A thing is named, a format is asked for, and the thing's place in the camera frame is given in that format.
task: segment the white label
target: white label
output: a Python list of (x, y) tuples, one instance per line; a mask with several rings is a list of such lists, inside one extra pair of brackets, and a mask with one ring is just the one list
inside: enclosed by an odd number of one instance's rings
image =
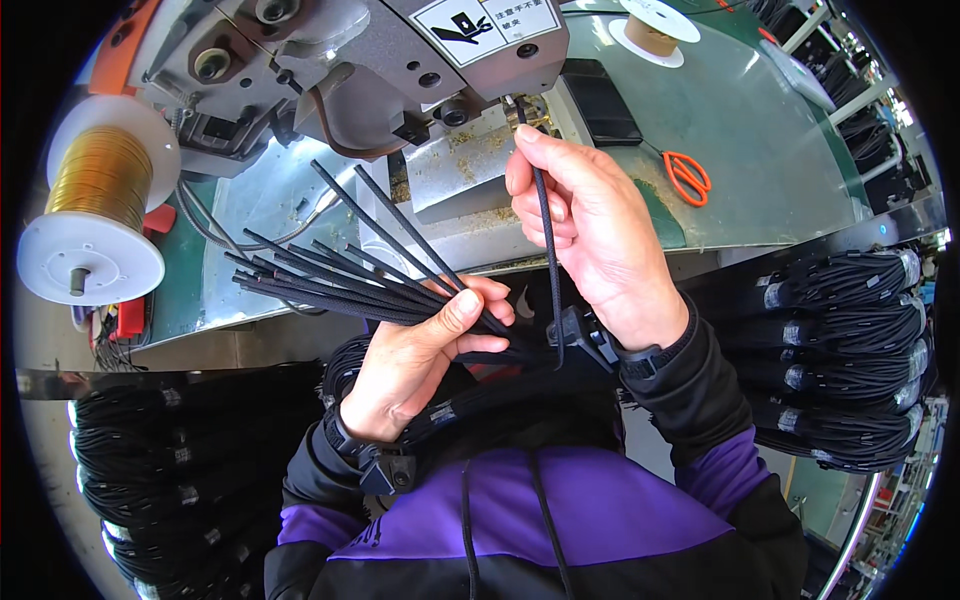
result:
[(438, 0), (410, 18), (457, 66), (561, 27), (549, 0)]

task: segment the left hand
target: left hand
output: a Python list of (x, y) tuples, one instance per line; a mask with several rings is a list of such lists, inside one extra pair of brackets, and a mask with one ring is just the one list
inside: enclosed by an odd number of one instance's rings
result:
[[(485, 277), (460, 279), (468, 289), (430, 319), (412, 327), (381, 323), (377, 328), (353, 390), (340, 406), (351, 436), (394, 442), (437, 392), (457, 354), (500, 352), (510, 344), (500, 337), (467, 333), (485, 305), (504, 325), (513, 324), (514, 308), (506, 301), (510, 288)], [(427, 286), (448, 296), (432, 282)]]

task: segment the right hand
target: right hand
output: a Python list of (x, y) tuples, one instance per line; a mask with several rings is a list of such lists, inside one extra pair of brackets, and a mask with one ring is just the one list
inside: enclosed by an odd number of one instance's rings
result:
[(604, 152), (516, 129), (507, 192), (531, 242), (545, 247), (533, 166), (543, 170), (557, 258), (600, 322), (628, 350), (667, 348), (689, 323), (646, 202)]

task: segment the wire spool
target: wire spool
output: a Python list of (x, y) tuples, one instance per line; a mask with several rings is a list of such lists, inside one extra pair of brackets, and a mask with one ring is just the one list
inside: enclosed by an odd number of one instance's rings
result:
[(180, 147), (152, 109), (129, 96), (93, 96), (67, 115), (47, 159), (44, 214), (20, 237), (17, 271), (60, 304), (139, 298), (163, 279), (143, 217), (173, 192)]
[(610, 34), (627, 50), (653, 64), (675, 69), (684, 64), (678, 43), (700, 41), (690, 19), (657, 0), (623, 0), (630, 16), (611, 21)]

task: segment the hand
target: hand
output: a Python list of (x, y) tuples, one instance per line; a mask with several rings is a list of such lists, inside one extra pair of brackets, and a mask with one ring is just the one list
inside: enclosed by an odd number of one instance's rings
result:
[(531, 242), (545, 247), (533, 167), (543, 170), (557, 258), (601, 323), (626, 349), (667, 348), (689, 323), (647, 205), (609, 155), (516, 129), (507, 192)]
[[(513, 324), (514, 308), (505, 300), (510, 288), (485, 277), (460, 279), (468, 289), (430, 319), (412, 327), (381, 323), (377, 328), (353, 390), (340, 406), (351, 436), (395, 441), (437, 392), (457, 354), (501, 352), (510, 344), (496, 336), (467, 333), (484, 305), (504, 325)], [(449, 296), (432, 282), (426, 285)]]

